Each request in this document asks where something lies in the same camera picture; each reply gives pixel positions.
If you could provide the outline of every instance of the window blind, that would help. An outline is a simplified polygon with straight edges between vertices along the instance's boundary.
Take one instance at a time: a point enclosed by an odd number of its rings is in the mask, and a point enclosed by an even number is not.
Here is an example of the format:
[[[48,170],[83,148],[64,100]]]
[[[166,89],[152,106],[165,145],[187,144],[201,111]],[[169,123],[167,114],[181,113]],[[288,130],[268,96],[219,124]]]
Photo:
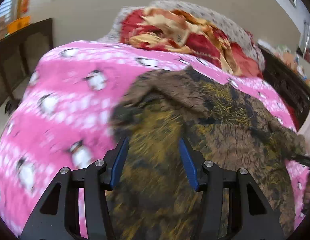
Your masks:
[[[13,0],[4,0],[0,5],[0,17],[5,16],[5,21],[9,22],[11,20],[11,6]]]

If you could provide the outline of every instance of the brown patterned cloth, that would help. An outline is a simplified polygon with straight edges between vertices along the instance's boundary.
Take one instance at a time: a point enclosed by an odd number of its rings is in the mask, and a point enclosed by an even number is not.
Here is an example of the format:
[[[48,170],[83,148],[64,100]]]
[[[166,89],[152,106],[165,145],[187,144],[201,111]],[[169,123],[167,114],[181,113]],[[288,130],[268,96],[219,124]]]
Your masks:
[[[293,231],[294,197],[284,159],[303,154],[304,139],[281,126],[259,100],[191,67],[154,70],[139,76],[114,110],[112,124],[117,139],[124,130],[132,133],[121,181],[107,195],[118,239],[190,238],[201,193],[183,169],[182,132],[206,160],[233,171],[247,168],[281,212],[285,234]],[[220,235],[227,216],[224,210]]]

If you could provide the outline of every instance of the wooden headboard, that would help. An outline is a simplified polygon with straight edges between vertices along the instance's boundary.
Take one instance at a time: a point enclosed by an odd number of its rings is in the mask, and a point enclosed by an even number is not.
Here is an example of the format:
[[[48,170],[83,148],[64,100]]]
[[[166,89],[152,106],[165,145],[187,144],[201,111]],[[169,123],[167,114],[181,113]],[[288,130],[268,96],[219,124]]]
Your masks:
[[[281,60],[263,47],[259,48],[265,57],[264,79],[294,108],[299,122],[299,127],[296,129],[299,130],[310,110],[310,87]]]

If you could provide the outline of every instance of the metal screw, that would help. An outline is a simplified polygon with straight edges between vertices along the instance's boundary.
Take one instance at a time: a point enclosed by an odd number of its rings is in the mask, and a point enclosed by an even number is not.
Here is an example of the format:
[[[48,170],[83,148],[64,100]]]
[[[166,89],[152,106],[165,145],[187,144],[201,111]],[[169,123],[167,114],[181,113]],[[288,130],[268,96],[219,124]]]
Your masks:
[[[248,173],[247,169],[245,169],[245,168],[240,168],[240,169],[239,169],[239,172],[240,172],[241,174],[243,174],[243,175],[246,175],[246,174]]]
[[[67,167],[63,167],[63,168],[61,168],[60,173],[66,174],[68,171],[69,171],[69,169]]]
[[[204,162],[204,165],[205,165],[206,167],[212,167],[212,166],[214,165],[214,163],[211,162],[211,161],[205,161],[205,162]]]
[[[97,160],[97,161],[95,161],[95,165],[98,166],[98,167],[99,167],[99,166],[103,166],[104,163],[105,163],[105,162],[104,162],[103,160]]]

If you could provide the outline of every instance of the white wall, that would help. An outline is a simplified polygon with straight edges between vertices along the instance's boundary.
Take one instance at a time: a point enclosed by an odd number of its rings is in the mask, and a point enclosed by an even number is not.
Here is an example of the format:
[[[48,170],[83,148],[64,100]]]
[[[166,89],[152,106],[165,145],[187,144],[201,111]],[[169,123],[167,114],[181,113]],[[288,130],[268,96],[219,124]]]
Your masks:
[[[296,0],[296,7],[289,0],[276,0],[291,18],[300,33],[303,33],[304,20],[310,23],[310,13],[301,0]]]

